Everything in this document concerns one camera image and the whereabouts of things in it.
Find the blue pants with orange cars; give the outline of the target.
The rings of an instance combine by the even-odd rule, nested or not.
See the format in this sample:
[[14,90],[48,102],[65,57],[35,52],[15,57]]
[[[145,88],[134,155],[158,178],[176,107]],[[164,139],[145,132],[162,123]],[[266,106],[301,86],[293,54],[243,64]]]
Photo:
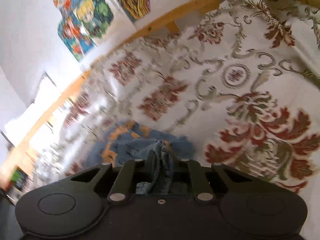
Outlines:
[[185,194],[186,182],[175,182],[178,159],[193,159],[194,146],[187,137],[150,129],[134,120],[112,125],[95,143],[83,168],[100,163],[122,167],[127,161],[142,159],[151,164],[151,181],[143,179],[136,194]]

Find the blond chibi character poster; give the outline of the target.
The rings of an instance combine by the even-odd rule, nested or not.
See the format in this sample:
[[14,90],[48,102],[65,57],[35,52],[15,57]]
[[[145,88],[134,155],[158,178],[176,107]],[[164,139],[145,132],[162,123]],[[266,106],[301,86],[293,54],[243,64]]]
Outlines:
[[101,39],[114,19],[105,0],[83,0],[75,12],[91,38]]

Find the white window frame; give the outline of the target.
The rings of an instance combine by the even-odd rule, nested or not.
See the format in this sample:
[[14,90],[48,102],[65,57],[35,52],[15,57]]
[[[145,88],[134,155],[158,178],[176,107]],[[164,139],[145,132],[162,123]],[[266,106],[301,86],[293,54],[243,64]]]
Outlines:
[[5,148],[8,152],[22,141],[58,96],[59,90],[55,82],[47,72],[44,72],[37,87],[35,99],[24,111],[6,122],[4,128],[1,129],[1,139],[5,141]]

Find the anime girl poster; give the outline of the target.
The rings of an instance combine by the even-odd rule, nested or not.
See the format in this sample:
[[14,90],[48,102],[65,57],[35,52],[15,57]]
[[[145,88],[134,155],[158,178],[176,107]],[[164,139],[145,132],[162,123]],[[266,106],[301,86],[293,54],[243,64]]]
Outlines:
[[65,46],[79,62],[95,46],[93,40],[81,29],[82,23],[74,10],[82,0],[53,0],[62,16],[57,33]]

